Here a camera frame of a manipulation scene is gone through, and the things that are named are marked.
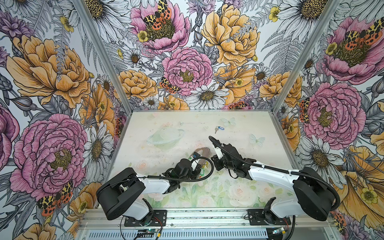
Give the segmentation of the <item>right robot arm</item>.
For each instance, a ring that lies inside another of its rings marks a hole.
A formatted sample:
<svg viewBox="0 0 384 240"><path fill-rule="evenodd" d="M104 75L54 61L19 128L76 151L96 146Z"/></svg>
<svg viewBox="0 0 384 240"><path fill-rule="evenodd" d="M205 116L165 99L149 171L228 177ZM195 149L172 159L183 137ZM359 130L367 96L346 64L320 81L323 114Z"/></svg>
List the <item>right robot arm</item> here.
<svg viewBox="0 0 384 240"><path fill-rule="evenodd" d="M290 216L307 215L317 221L326 221L331 211L336 210L341 198L335 188L315 170L284 170L243 158L231 144L223 144L210 137L216 155L212 157L217 171L227 169L237 177L251 181L262 181L294 192L291 200L277 202L269 199L259 217L268 225Z"/></svg>

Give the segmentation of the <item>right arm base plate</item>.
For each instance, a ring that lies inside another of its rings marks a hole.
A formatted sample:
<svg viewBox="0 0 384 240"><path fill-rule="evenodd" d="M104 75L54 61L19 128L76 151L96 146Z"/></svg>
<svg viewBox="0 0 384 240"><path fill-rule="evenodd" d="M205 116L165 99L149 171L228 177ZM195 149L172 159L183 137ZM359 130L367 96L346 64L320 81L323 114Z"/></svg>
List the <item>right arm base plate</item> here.
<svg viewBox="0 0 384 240"><path fill-rule="evenodd" d="M289 226L290 218L278 218L271 211L264 209L248 209L245 220L248 220L251 226Z"/></svg>

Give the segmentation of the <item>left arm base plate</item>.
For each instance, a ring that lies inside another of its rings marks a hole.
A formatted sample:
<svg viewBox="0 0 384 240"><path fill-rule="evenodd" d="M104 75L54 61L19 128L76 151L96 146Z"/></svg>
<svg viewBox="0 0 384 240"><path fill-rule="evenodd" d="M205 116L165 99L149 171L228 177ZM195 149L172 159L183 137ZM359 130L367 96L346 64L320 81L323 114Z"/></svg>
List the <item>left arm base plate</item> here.
<svg viewBox="0 0 384 240"><path fill-rule="evenodd" d="M125 227L164 227L167 222L167 210L153 210L142 220L125 217Z"/></svg>

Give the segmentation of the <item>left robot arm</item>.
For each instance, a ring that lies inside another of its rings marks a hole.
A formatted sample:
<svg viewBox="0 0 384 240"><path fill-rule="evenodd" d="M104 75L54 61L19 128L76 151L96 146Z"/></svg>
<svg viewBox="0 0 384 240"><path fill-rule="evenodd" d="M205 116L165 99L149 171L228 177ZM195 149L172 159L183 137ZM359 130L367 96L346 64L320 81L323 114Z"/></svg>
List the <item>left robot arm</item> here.
<svg viewBox="0 0 384 240"><path fill-rule="evenodd" d="M140 175L133 168L126 168L97 190L97 200L108 220L123 216L146 226L155 213L143 195L170 194L179 189L185 180L197 180L205 161L193 155L181 159L174 168L154 178Z"/></svg>

